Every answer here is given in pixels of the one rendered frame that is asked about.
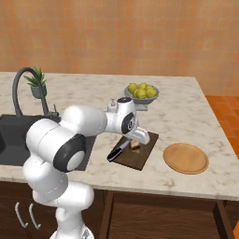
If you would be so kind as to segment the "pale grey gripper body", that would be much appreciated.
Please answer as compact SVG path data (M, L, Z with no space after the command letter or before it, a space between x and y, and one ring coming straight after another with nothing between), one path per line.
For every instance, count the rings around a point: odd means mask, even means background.
M143 145L146 145L150 140L148 132L140 127L136 127L134 131L128 132L127 134L125 134L125 137L135 140Z

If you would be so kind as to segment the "dark brown cutting board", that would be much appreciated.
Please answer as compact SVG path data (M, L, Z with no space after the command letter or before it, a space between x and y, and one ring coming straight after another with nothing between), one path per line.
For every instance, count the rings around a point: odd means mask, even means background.
M146 145L140 144L140 148L136 150L132 150L128 145L114 162L141 171L159 138L158 134L152 132L148 134L149 142Z

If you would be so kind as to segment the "round wooden plate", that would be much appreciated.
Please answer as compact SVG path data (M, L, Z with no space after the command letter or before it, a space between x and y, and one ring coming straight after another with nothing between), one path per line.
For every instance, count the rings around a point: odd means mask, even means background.
M186 175L196 175L205 171L209 165L207 155L191 144L175 143L163 152L165 163L173 170Z

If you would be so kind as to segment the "grey fruit bowl on stand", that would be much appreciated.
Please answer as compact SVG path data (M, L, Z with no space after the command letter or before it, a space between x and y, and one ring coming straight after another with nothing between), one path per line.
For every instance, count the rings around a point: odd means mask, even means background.
M128 88L124 89L124 95L126 97L130 97L130 98L133 99L134 104L135 104L135 109L137 111L147 111L148 110L148 105L151 104L154 100L156 100L159 96L159 94L156 94L152 98L137 99L137 98L134 98L133 95L128 91Z

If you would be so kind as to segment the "dark wooden cupboard door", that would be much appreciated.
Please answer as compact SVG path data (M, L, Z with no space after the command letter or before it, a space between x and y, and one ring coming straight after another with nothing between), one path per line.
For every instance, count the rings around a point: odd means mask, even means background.
M95 239L99 239L104 209L104 192L102 190L95 190L92 205L82 212L82 218L87 227L92 231ZM34 204L33 214L36 223L40 224L41 227L36 229L34 224L29 222L28 231L31 234L32 239L49 239L57 230L55 211L55 207Z
M15 212L17 201L12 184L0 182L0 239L28 239Z

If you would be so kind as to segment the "green plant in teal pot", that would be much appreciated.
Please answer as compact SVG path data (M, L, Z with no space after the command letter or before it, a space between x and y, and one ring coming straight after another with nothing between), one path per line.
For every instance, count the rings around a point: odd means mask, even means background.
M41 71L41 69L37 69L36 67L34 67L34 71L36 72L37 76L40 79L40 83L42 86L42 91L44 95L47 95L47 87L46 87L46 80L45 80L45 74ZM24 77L27 81L28 81L28 85L31 87L31 91L32 91L32 95L34 96L34 98L36 99L40 99L40 89L37 85L37 81L35 79L35 77Z

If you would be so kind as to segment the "dark grey sink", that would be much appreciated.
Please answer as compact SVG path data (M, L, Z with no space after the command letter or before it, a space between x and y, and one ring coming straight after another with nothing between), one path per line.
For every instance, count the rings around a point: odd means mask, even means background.
M42 116L0 117L0 165L20 166L25 174L85 171L94 141Z

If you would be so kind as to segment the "black arched tap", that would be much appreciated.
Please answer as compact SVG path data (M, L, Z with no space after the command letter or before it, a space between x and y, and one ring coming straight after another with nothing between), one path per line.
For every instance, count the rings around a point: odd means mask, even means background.
M22 117L23 114L21 112L21 107L19 105L19 100L18 100L18 85L19 85L19 81L21 76L25 73L25 72L30 72L36 79L37 82L37 87L39 89L39 93L40 93L40 99L41 99L41 105L42 105L42 109L43 109L43 113L44 116L50 120L55 120L55 121L60 121L60 114L57 110L55 110L54 112L49 111L48 108L48 104L43 92L43 86L41 85L40 82L40 78L37 75L37 73L35 72L35 70L31 67L23 67L22 69L20 69L16 76L14 77L13 80L13 84L12 84L12 101L13 101L13 105L15 108L15 113L17 117Z

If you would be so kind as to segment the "black-handled knife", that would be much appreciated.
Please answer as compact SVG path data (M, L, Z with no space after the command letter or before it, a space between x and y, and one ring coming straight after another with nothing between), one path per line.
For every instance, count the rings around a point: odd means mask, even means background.
M114 161L121 153L122 151L129 145L130 141L126 140L123 144L121 144L118 148L114 149L112 152L110 152L107 156L107 160L109 162Z

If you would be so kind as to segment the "dark wooden island frame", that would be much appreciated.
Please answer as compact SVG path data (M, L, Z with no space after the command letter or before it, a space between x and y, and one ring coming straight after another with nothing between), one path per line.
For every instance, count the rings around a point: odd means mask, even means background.
M110 191L99 239L235 239L223 202Z

